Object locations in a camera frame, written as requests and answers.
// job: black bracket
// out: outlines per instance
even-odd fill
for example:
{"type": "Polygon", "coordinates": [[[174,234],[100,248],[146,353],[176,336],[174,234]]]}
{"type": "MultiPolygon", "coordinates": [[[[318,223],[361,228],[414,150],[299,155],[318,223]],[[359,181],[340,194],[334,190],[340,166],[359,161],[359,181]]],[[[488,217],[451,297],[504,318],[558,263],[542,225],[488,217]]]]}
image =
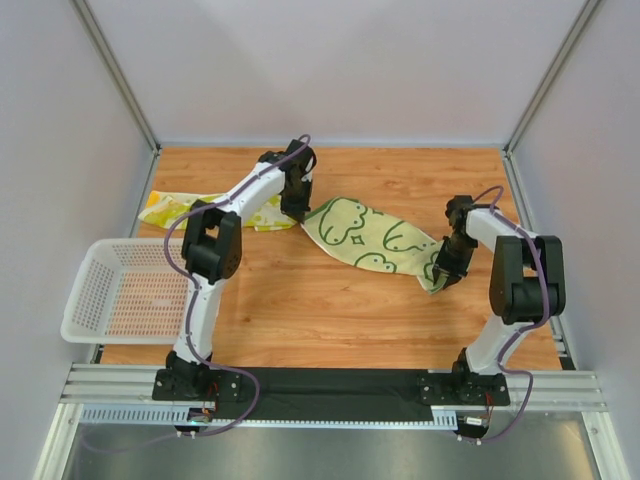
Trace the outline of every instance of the black bracket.
{"type": "Polygon", "coordinates": [[[174,351],[167,355],[165,366],[156,373],[153,400],[237,402],[240,398],[242,377],[238,374],[187,362],[174,351]]]}
{"type": "Polygon", "coordinates": [[[467,214],[476,208],[488,206],[473,203],[471,195],[456,195],[447,202],[445,216],[449,219],[453,232],[451,237],[444,237],[432,269],[436,282],[441,273],[447,276],[443,288],[455,285],[467,276],[473,251],[478,248],[478,241],[467,235],[467,214]]]}
{"type": "MultiPolygon", "coordinates": [[[[276,163],[286,155],[290,155],[304,146],[300,140],[292,140],[284,152],[266,152],[258,162],[276,163]]],[[[309,171],[316,166],[316,154],[311,147],[302,149],[294,158],[278,167],[285,173],[284,190],[281,192],[280,211],[298,223],[304,222],[307,212],[311,211],[311,180],[303,180],[307,175],[307,166],[312,162],[309,171]]]]}
{"type": "MultiPolygon", "coordinates": [[[[565,307],[564,263],[562,243],[558,237],[538,236],[533,240],[549,297],[550,315],[560,315],[565,307]]],[[[491,270],[489,300],[493,312],[506,325],[542,320],[542,291],[538,277],[525,277],[524,267],[535,270],[535,262],[527,242],[516,236],[500,236],[491,270]]]]}
{"type": "MultiPolygon", "coordinates": [[[[191,210],[205,205],[208,203],[196,200],[191,210]]],[[[187,271],[205,277],[211,285],[230,278],[242,259],[242,219],[219,208],[193,215],[187,221],[181,253],[187,271]],[[217,229],[217,236],[209,235],[208,229],[217,229]]]]}
{"type": "Polygon", "coordinates": [[[450,373],[425,373],[419,377],[420,396],[425,405],[486,406],[487,394],[493,405],[510,404],[503,374],[479,375],[469,371],[466,348],[460,352],[450,373]]]}

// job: towel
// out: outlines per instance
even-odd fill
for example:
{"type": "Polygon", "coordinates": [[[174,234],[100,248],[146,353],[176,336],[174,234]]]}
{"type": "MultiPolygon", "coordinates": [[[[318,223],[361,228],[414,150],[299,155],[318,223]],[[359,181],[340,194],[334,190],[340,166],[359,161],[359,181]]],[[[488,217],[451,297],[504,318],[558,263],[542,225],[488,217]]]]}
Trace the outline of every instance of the towel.
{"type": "MultiPolygon", "coordinates": [[[[161,228],[169,228],[176,219],[189,211],[196,200],[212,202],[222,196],[221,193],[199,195],[193,193],[158,192],[153,190],[149,194],[147,205],[140,212],[138,218],[144,223],[156,225],[161,228]]],[[[259,232],[284,230],[296,224],[292,218],[280,212],[280,195],[270,198],[260,209],[254,213],[245,227],[253,227],[259,232]]],[[[178,230],[184,230],[187,222],[178,226],[178,230]]]]}
{"type": "Polygon", "coordinates": [[[429,293],[441,290],[446,281],[441,275],[434,282],[431,272],[442,242],[358,200],[333,198],[309,213],[302,228],[327,254],[349,265],[413,275],[429,293]]]}

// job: yellow towel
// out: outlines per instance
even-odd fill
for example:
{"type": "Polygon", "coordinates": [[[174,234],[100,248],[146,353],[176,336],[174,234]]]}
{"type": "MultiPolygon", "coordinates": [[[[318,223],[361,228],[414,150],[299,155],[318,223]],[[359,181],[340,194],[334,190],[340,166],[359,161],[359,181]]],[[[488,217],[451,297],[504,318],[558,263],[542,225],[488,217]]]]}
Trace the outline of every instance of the yellow towel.
{"type": "MultiPolygon", "coordinates": [[[[156,225],[161,228],[169,228],[176,219],[189,211],[196,200],[212,202],[220,197],[221,193],[210,195],[198,195],[193,193],[158,192],[153,190],[149,194],[147,205],[140,212],[140,221],[156,225]]],[[[253,227],[259,232],[272,230],[284,230],[296,224],[292,218],[280,212],[280,195],[270,198],[260,209],[254,213],[245,227],[253,227]]],[[[182,222],[178,230],[184,230],[187,222],[182,222]]]]}
{"type": "Polygon", "coordinates": [[[445,283],[444,275],[434,283],[431,272],[442,242],[358,200],[333,198],[309,213],[302,227],[327,254],[349,265],[414,275],[429,293],[445,283]]]}

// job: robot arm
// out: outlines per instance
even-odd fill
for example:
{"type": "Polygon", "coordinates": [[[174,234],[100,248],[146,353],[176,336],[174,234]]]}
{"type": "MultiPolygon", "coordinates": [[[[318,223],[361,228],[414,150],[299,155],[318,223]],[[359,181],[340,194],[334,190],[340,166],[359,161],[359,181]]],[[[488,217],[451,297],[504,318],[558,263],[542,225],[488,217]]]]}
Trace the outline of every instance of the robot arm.
{"type": "MultiPolygon", "coordinates": [[[[158,371],[154,399],[202,398],[211,385],[209,368],[198,357],[212,356],[212,335],[224,287],[240,266],[242,225],[274,195],[281,195],[282,213],[298,222],[310,210],[312,173],[316,157],[310,147],[293,140],[285,152],[266,152],[253,170],[216,203],[223,204],[191,216],[187,222],[182,258],[186,270],[199,284],[199,294],[191,312],[185,309],[180,336],[167,356],[166,368],[158,371]],[[284,156],[295,154],[285,164],[273,168],[284,156]],[[197,353],[187,343],[187,331],[197,353]]],[[[207,205],[197,201],[192,210],[207,205]]],[[[187,298],[193,298],[190,282],[187,298]]]]}
{"type": "Polygon", "coordinates": [[[433,267],[434,278],[447,275],[445,288],[466,276],[478,242],[494,254],[489,286],[493,313],[480,336],[463,350],[456,363],[467,374],[495,375],[501,372],[498,357],[503,349],[507,348],[502,355],[502,362],[506,363],[529,331],[512,341],[514,335],[543,320],[540,280],[524,275],[525,268],[535,269],[535,262],[520,232],[533,240],[540,254],[550,315],[559,315],[565,306],[562,244],[557,237],[539,236],[521,227],[516,231],[494,215],[489,205],[474,204],[470,196],[454,197],[447,204],[446,215],[453,233],[445,237],[433,267]]]}

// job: white panel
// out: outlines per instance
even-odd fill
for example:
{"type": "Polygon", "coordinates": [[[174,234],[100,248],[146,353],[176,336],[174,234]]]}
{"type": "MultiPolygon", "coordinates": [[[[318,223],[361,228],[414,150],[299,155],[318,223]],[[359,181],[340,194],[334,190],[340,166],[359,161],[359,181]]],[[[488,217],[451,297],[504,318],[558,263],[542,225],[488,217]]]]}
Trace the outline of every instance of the white panel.
{"type": "Polygon", "coordinates": [[[68,0],[0,4],[0,450],[30,478],[72,361],[60,337],[89,245],[126,235],[150,152],[68,0]]]}
{"type": "Polygon", "coordinates": [[[503,144],[583,0],[92,0],[162,142],[503,144]]]}
{"type": "Polygon", "coordinates": [[[640,3],[603,2],[515,152],[537,231],[565,248],[567,321],[640,478],[640,3]]]}

